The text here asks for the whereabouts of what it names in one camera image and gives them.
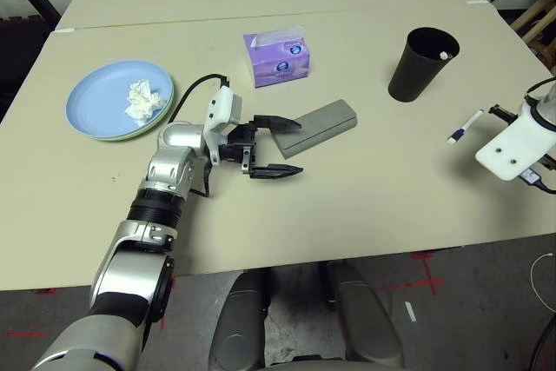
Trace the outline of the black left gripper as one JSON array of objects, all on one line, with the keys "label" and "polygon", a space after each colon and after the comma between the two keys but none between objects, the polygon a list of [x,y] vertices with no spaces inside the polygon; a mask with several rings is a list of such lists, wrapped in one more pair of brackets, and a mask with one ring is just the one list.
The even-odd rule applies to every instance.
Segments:
[{"label": "black left gripper", "polygon": [[269,129],[271,132],[291,132],[301,125],[281,116],[255,115],[254,120],[242,123],[232,129],[226,136],[225,143],[219,146],[220,159],[236,162],[242,167],[242,173],[251,179],[280,179],[295,176],[303,168],[288,164],[269,164],[255,166],[255,133],[257,129]]}]

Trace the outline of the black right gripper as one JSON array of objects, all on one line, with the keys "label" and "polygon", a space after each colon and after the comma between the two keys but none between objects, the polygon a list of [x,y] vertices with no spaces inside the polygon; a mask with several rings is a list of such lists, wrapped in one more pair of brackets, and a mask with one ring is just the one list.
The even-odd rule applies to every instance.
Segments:
[{"label": "black right gripper", "polygon": [[495,104],[488,110],[489,114],[497,116],[499,119],[504,121],[505,123],[513,123],[518,116],[506,109],[503,109],[498,104]]}]

